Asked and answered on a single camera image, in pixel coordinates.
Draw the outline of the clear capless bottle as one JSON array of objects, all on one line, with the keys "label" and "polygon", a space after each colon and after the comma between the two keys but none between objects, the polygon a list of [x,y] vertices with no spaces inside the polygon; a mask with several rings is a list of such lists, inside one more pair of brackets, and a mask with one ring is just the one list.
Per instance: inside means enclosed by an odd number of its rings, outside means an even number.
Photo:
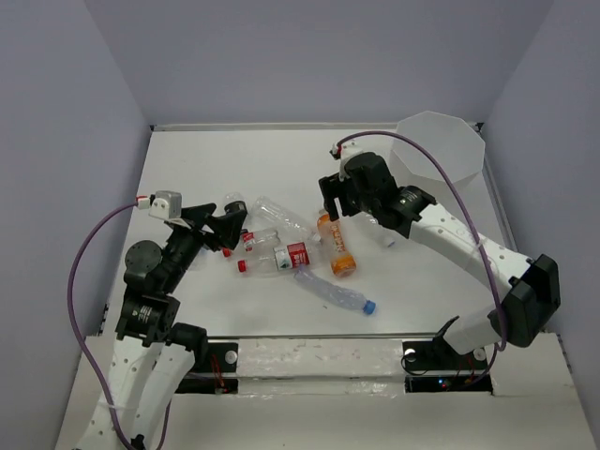
[{"label": "clear capless bottle", "polygon": [[315,228],[303,217],[268,197],[258,197],[250,209],[251,215],[277,228],[297,241],[320,242]]}]

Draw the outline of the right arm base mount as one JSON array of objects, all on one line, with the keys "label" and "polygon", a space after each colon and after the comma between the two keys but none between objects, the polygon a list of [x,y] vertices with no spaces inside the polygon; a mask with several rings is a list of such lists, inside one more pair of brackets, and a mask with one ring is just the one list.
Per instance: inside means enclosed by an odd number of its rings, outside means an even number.
[{"label": "right arm base mount", "polygon": [[444,342],[409,340],[403,343],[400,364],[407,394],[493,393],[483,348],[461,355]]}]

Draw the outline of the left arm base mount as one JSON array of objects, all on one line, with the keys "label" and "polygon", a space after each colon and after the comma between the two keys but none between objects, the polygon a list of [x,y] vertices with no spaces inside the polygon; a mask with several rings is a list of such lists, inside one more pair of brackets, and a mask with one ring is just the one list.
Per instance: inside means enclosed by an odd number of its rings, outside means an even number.
[{"label": "left arm base mount", "polygon": [[237,341],[208,342],[207,354],[179,383],[176,394],[234,395],[238,392]]}]

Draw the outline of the small red cap bottle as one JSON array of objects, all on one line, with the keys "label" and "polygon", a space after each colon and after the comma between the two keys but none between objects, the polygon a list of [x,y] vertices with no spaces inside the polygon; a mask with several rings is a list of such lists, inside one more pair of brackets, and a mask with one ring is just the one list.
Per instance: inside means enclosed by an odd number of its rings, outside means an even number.
[{"label": "small red cap bottle", "polygon": [[235,249],[223,248],[221,254],[225,258],[246,257],[250,254],[261,254],[279,246],[280,243],[281,240],[276,228],[266,228],[258,231],[243,229]]}]

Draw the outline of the orange juice bottle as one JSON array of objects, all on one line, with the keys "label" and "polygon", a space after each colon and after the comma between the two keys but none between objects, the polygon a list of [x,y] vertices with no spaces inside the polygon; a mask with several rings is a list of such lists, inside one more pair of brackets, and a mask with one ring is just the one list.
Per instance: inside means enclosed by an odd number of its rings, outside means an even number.
[{"label": "orange juice bottle", "polygon": [[338,278],[346,278],[352,275],[357,265],[353,255],[346,248],[340,222],[331,219],[323,209],[318,213],[317,230],[333,275]]}]

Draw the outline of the crushed blue cap bottle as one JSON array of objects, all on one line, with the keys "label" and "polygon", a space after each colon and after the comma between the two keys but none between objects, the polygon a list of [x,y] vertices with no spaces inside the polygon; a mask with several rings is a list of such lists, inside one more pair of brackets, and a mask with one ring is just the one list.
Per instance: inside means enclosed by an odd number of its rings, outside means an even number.
[{"label": "crushed blue cap bottle", "polygon": [[305,265],[295,272],[293,278],[304,290],[339,308],[359,311],[367,316],[376,311],[376,303],[367,299],[362,293],[318,277]]}]

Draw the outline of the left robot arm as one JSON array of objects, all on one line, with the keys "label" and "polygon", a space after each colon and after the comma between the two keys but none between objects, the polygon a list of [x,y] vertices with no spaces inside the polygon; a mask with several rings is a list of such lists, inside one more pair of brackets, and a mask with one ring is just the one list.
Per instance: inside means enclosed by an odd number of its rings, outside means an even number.
[{"label": "left robot arm", "polygon": [[126,284],[109,370],[103,372],[87,347],[78,324],[71,325],[83,356],[100,384],[96,408],[79,449],[148,449],[155,432],[166,432],[171,401],[193,370],[208,364],[201,389],[225,394],[219,356],[205,329],[177,322],[180,303],[173,292],[202,249],[219,252],[237,246],[248,211],[239,200],[221,216],[216,205],[181,207],[172,192],[139,196],[123,207],[147,211],[172,231],[165,246],[150,240],[133,244],[125,256]]}]

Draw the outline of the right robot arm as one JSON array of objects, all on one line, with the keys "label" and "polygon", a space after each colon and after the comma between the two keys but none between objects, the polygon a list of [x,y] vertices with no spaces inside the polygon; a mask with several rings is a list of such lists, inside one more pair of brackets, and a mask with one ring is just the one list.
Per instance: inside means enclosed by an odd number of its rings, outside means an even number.
[{"label": "right robot arm", "polygon": [[331,218],[367,213],[385,229],[440,254],[499,300],[443,326],[441,338],[431,345],[441,367],[451,368],[466,353],[488,345],[529,347],[561,304],[559,267],[552,258],[532,259],[474,235],[421,188],[398,186],[384,159],[372,152],[347,157],[319,186]]}]

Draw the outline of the white plastic bin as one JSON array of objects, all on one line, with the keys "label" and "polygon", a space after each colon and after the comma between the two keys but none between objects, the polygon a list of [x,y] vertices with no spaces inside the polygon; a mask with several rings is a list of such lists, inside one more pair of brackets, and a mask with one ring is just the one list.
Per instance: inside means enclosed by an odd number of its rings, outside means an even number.
[{"label": "white plastic bin", "polygon": [[[397,123],[396,134],[425,148],[458,188],[483,169],[485,142],[466,121],[439,112],[420,112]],[[392,141],[388,167],[399,184],[446,186],[436,167],[406,142]]]}]

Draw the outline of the black label clear bottle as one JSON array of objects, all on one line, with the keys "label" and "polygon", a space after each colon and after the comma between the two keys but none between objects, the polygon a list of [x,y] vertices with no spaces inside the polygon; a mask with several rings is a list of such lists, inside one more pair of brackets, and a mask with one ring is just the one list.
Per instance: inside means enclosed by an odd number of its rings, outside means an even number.
[{"label": "black label clear bottle", "polygon": [[247,204],[240,192],[231,192],[224,197],[223,210],[227,216],[246,218]]}]

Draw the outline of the large red label bottle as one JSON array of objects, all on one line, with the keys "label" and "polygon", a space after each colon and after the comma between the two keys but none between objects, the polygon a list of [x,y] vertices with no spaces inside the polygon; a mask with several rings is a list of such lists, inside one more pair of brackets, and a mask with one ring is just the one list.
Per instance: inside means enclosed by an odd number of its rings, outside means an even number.
[{"label": "large red label bottle", "polygon": [[273,247],[263,254],[237,262],[237,271],[244,276],[271,277],[296,271],[300,266],[323,263],[323,246],[314,241],[302,241]]}]

